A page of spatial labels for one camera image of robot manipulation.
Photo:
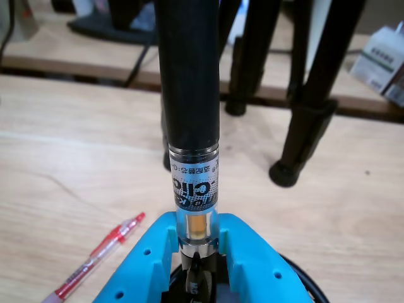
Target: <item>pen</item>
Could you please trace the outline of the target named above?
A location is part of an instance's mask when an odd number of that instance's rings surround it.
[[[111,230],[109,235],[93,250],[88,259],[42,303],[63,302],[118,243],[125,242],[129,233],[139,225],[144,217],[145,213],[140,213],[137,217],[123,221]]]

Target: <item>blue clamp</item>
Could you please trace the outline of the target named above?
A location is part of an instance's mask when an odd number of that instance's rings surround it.
[[[299,277],[240,218],[219,214],[219,253],[226,255],[230,290],[243,303],[312,303]],[[94,303],[158,303],[169,290],[172,253],[179,251],[175,213],[163,214],[111,276]]]

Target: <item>wooden table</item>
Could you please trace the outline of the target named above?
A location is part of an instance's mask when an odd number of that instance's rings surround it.
[[[72,295],[91,302],[174,210],[160,95],[0,77],[0,302],[40,302],[120,221],[146,220]],[[334,117],[297,185],[268,178],[290,112],[221,108],[220,212],[245,220],[331,302],[404,296],[404,126]],[[173,266],[179,264],[178,256]]]
[[[39,32],[27,42],[10,43],[3,64],[8,68],[29,69],[80,76],[125,80],[143,47],[92,39],[67,28],[74,16],[56,15],[49,0],[30,0]],[[292,48],[293,26],[282,14],[278,19],[272,49]],[[369,36],[355,35],[350,49],[361,49]],[[220,61],[220,90],[229,92],[232,48],[227,47]],[[354,116],[404,121],[404,111],[387,102],[368,86],[349,75],[348,69],[356,56],[347,56],[332,90],[332,97],[340,101],[340,112]],[[290,56],[268,54],[262,85],[256,97],[268,105],[286,106],[286,89],[290,76]],[[151,47],[141,71],[133,83],[136,87],[160,87],[158,50]]]

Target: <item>cardboard box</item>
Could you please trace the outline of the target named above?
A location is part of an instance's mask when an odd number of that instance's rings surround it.
[[[372,35],[350,73],[383,94],[403,65],[404,35],[383,27]]]

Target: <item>transparent tube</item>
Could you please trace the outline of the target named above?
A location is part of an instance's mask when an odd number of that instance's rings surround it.
[[[218,247],[218,145],[194,153],[170,146],[170,164],[181,252],[210,256]]]

